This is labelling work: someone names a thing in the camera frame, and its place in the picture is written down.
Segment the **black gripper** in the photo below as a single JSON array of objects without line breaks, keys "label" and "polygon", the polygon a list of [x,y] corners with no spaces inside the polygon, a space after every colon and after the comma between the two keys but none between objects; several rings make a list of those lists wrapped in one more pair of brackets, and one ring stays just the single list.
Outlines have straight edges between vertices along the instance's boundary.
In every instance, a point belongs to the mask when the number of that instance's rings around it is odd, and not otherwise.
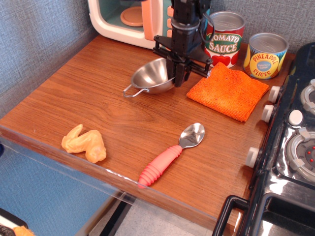
[{"label": "black gripper", "polygon": [[211,59],[204,52],[206,21],[182,24],[172,21],[172,36],[154,36],[153,52],[166,59],[168,79],[175,78],[179,88],[194,72],[203,77],[210,73]]}]

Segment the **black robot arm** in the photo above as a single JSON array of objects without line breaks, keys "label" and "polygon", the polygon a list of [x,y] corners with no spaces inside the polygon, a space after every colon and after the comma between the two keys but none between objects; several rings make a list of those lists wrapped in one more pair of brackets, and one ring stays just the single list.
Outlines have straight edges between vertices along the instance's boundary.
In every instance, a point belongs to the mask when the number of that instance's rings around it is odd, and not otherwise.
[{"label": "black robot arm", "polygon": [[194,72],[207,77],[212,59],[205,53],[209,0],[173,0],[172,36],[156,35],[154,53],[165,58],[169,79],[180,87]]}]

